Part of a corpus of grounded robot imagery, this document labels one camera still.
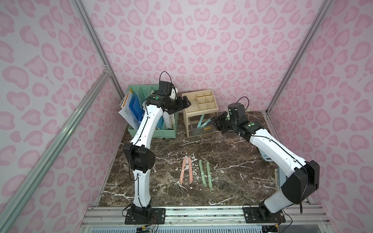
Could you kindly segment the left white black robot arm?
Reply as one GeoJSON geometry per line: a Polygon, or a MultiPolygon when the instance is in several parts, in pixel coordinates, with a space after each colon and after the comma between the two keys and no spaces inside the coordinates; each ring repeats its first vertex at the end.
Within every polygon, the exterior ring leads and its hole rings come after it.
{"type": "Polygon", "coordinates": [[[172,82],[160,81],[158,90],[145,100],[145,114],[137,133],[123,152],[134,176],[135,195],[131,214],[141,218],[152,216],[150,172],[155,164],[155,154],[150,150],[156,125],[166,112],[170,115],[191,106],[187,97],[177,96],[172,82]]]}

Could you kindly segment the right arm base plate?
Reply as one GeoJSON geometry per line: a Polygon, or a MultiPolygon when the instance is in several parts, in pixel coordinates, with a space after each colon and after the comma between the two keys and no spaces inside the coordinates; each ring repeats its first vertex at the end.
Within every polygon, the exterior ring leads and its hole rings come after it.
{"type": "Polygon", "coordinates": [[[273,223],[280,225],[286,222],[282,210],[276,213],[271,213],[264,207],[243,207],[242,210],[246,223],[273,223]]]}

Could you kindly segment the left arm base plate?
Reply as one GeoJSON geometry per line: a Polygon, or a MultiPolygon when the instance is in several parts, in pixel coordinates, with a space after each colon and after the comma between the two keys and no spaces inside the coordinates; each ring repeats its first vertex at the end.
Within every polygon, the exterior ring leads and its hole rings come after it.
{"type": "Polygon", "coordinates": [[[135,207],[128,209],[125,215],[125,225],[140,225],[155,223],[161,225],[165,223],[166,209],[152,207],[135,207]]]}

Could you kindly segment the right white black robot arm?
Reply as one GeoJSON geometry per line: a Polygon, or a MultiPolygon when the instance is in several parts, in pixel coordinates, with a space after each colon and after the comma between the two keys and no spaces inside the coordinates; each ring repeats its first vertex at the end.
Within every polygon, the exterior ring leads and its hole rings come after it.
{"type": "Polygon", "coordinates": [[[259,204],[258,214],[269,221],[282,209],[302,201],[319,188],[320,166],[296,155],[276,140],[262,124],[249,121],[244,105],[233,103],[228,111],[212,121],[222,133],[232,131],[267,154],[285,173],[286,181],[278,191],[259,204]]]}

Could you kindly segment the beige three-drawer organizer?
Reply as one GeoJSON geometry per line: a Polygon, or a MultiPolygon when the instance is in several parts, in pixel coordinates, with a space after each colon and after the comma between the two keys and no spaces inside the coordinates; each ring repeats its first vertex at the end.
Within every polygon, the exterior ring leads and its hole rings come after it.
{"type": "Polygon", "coordinates": [[[182,94],[187,96],[191,106],[183,110],[184,125],[187,137],[202,136],[216,131],[214,124],[197,128],[202,114],[205,115],[203,123],[210,117],[217,117],[219,108],[212,90],[202,90],[182,94]]]}

